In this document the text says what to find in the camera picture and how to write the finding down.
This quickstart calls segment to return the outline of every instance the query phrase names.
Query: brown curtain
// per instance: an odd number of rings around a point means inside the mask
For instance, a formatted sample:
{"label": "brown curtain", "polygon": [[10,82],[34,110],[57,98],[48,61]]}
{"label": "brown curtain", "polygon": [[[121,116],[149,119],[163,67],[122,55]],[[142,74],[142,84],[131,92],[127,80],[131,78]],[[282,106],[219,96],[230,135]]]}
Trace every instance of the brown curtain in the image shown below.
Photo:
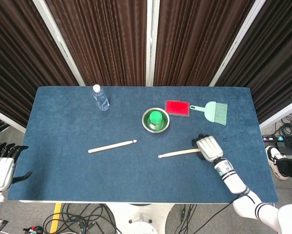
{"label": "brown curtain", "polygon": [[292,0],[267,0],[216,83],[250,87],[259,122],[292,102]]}
{"label": "brown curtain", "polygon": [[0,112],[26,126],[44,85],[78,83],[34,4],[0,0]]}
{"label": "brown curtain", "polygon": [[209,85],[253,0],[161,0],[154,85]]}
{"label": "brown curtain", "polygon": [[46,0],[87,85],[145,85],[146,0]]}

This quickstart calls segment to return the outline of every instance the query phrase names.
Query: wooden stick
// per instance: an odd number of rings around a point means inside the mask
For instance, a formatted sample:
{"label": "wooden stick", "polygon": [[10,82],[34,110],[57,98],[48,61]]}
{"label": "wooden stick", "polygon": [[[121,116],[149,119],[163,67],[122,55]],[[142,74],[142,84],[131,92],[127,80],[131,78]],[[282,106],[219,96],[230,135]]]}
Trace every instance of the wooden stick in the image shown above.
{"label": "wooden stick", "polygon": [[91,154],[91,153],[95,153],[95,152],[102,151],[102,150],[109,150],[109,149],[112,149],[112,148],[121,147],[121,146],[124,146],[124,145],[129,145],[129,144],[133,144],[133,143],[136,143],[136,142],[137,142],[137,140],[129,140],[129,141],[113,144],[113,145],[107,145],[107,146],[103,146],[103,147],[99,147],[99,148],[88,150],[88,153]]}
{"label": "wooden stick", "polygon": [[182,151],[170,152],[170,153],[167,153],[167,154],[159,155],[158,158],[171,157],[171,156],[176,156],[176,155],[184,155],[184,154],[190,154],[190,153],[196,153],[196,152],[200,152],[200,149],[191,149],[191,150],[182,150]]}

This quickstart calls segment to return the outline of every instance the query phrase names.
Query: blue felt tablecloth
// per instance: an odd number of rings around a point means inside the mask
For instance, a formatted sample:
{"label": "blue felt tablecloth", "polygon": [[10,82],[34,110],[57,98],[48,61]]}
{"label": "blue felt tablecloth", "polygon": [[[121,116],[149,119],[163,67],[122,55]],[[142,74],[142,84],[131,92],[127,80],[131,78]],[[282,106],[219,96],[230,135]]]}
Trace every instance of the blue felt tablecloth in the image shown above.
{"label": "blue felt tablecloth", "polygon": [[[159,159],[159,154],[192,148],[197,133],[213,135],[224,157],[264,202],[276,202],[271,172],[248,88],[104,87],[108,111],[100,111],[92,87],[40,87],[25,133],[11,200],[227,203],[232,195],[213,164],[195,154]],[[159,134],[144,129],[143,113],[164,109],[166,100],[205,106],[228,104],[227,125],[204,113],[170,116]],[[88,154],[87,150],[137,139],[129,146]]]}

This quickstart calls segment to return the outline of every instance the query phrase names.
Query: shoe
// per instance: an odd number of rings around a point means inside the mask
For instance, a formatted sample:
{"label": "shoe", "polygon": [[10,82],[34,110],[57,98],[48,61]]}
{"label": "shoe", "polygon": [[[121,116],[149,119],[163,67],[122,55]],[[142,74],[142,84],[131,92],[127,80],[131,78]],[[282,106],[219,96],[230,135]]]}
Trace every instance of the shoe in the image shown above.
{"label": "shoe", "polygon": [[278,159],[281,158],[285,158],[285,155],[282,155],[275,147],[273,146],[268,146],[266,147],[266,154],[267,154],[267,159],[268,159],[268,164],[271,167],[271,169],[273,170],[273,173],[275,174],[275,176],[280,179],[280,180],[285,180],[288,179],[287,176],[282,175],[279,170],[278,167],[276,165],[276,162]]}

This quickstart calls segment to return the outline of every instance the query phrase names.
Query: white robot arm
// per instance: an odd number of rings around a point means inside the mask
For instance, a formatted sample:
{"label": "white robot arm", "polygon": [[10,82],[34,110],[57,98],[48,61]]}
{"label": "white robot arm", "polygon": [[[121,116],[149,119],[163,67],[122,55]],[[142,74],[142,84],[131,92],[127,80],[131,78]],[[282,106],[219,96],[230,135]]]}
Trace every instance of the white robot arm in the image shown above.
{"label": "white robot arm", "polygon": [[292,204],[280,209],[262,202],[238,176],[231,163],[223,158],[223,151],[213,136],[199,134],[193,140],[206,159],[214,163],[214,168],[231,193],[241,194],[241,197],[233,202],[234,210],[241,217],[258,219],[275,231],[282,234],[292,234]]}
{"label": "white robot arm", "polygon": [[[27,179],[32,172],[26,173],[24,176],[13,178],[15,166],[18,157],[22,150],[27,149],[27,146],[15,146],[15,144],[0,145],[0,212],[4,202],[3,191],[6,191],[11,184],[18,183]],[[0,231],[8,223],[6,220],[1,220]]]}

